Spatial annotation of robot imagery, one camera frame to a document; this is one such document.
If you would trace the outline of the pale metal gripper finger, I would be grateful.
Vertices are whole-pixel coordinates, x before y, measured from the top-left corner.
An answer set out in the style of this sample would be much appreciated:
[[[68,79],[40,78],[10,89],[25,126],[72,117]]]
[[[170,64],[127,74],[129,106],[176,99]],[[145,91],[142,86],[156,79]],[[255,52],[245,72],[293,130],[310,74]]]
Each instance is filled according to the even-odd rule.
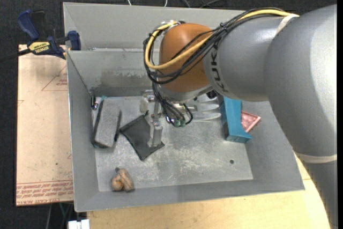
[[[159,120],[150,122],[150,139],[148,140],[149,146],[158,146],[161,144],[163,126]]]
[[[153,108],[155,103],[155,96],[151,94],[145,94],[141,96],[139,103],[139,110],[141,113],[146,113]]]

